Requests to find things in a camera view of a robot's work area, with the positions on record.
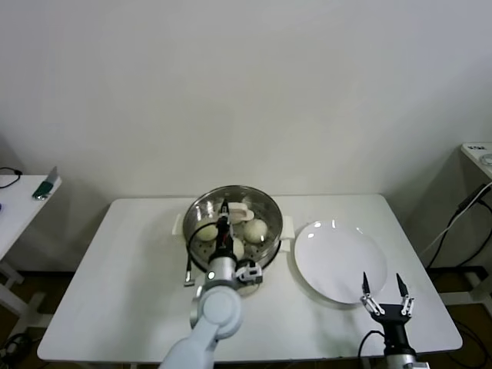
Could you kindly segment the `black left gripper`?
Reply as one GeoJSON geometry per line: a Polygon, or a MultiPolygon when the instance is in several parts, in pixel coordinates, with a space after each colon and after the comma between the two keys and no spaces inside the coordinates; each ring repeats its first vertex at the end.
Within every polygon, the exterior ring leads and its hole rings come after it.
{"type": "Polygon", "coordinates": [[[220,207],[220,221],[217,223],[218,235],[215,240],[213,258],[235,258],[234,240],[231,236],[230,210],[228,200],[225,198],[220,207]]]}

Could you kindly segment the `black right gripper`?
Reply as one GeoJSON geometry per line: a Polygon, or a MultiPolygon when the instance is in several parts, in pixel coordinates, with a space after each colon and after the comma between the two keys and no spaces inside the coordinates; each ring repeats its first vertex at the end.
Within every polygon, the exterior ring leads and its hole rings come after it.
{"type": "Polygon", "coordinates": [[[371,295],[365,272],[363,273],[361,303],[369,314],[375,315],[374,320],[382,326],[386,348],[409,348],[405,324],[412,316],[414,299],[410,297],[407,285],[401,276],[396,273],[396,277],[402,297],[401,306],[396,304],[382,304],[380,306],[371,295]]]}

